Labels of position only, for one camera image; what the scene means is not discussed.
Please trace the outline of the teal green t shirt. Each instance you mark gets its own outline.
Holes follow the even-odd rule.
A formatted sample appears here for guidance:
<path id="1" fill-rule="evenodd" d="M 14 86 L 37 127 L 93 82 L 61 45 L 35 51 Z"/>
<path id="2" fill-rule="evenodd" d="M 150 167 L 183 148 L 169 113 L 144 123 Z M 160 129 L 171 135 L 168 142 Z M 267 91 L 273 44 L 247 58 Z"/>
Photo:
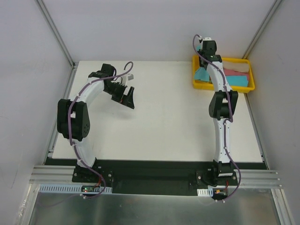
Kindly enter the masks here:
<path id="1" fill-rule="evenodd" d="M 210 81 L 209 73 L 203 67 L 199 67 L 195 71 L 194 79 L 201 82 L 208 83 Z"/>

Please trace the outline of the yellow plastic bin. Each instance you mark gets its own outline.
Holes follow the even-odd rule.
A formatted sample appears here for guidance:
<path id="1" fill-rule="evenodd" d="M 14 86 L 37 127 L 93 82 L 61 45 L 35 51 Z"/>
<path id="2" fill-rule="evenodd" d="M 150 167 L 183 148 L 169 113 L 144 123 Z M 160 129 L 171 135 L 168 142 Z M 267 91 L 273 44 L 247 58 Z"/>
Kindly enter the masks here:
<path id="1" fill-rule="evenodd" d="M 225 63 L 231 64 L 247 64 L 248 72 L 239 72 L 233 69 L 227 69 L 224 67 L 224 73 L 229 82 L 231 88 L 234 91 L 238 91 L 240 93 L 249 93 L 250 91 L 255 89 L 255 82 L 253 79 L 253 74 L 251 70 L 251 64 L 249 60 L 245 59 L 235 59 L 235 58 L 222 58 L 223 65 Z M 197 79 L 200 78 L 200 75 L 196 75 L 197 70 L 199 70 L 199 57 L 194 55 L 192 57 L 192 83 L 195 89 L 201 90 L 214 90 L 213 84 L 211 80 L 209 82 L 205 82 Z"/>

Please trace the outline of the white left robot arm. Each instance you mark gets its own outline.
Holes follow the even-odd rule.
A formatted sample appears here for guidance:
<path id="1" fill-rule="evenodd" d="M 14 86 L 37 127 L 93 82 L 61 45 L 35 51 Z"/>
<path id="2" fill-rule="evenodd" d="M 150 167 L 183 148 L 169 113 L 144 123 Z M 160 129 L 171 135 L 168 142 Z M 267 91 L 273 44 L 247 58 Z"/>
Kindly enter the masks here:
<path id="1" fill-rule="evenodd" d="M 102 92 L 111 95 L 111 100 L 134 109 L 134 87 L 128 88 L 127 82 L 134 77 L 130 73 L 134 63 L 129 61 L 124 72 L 117 74 L 111 64 L 102 64 L 100 70 L 91 72 L 86 83 L 71 98 L 60 99 L 57 106 L 57 131 L 69 141 L 74 149 L 77 165 L 85 168 L 83 177 L 88 182 L 95 182 L 99 177 L 98 169 L 93 165 L 96 156 L 93 153 L 88 135 L 91 128 L 89 106 Z"/>

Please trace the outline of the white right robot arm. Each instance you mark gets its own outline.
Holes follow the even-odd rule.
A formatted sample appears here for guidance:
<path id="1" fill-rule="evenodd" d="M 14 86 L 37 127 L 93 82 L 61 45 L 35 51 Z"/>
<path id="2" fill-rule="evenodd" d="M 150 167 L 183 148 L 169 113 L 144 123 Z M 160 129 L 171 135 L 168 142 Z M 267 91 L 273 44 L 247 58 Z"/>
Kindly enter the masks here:
<path id="1" fill-rule="evenodd" d="M 233 122 L 238 92 L 233 91 L 223 70 L 220 55 L 216 54 L 216 41 L 206 37 L 200 41 L 200 66 L 211 79 L 214 95 L 209 105 L 209 115 L 213 119 L 216 136 L 216 152 L 212 168 L 207 176 L 216 185 L 222 185 L 234 174 L 234 162 L 230 156 L 230 124 Z"/>

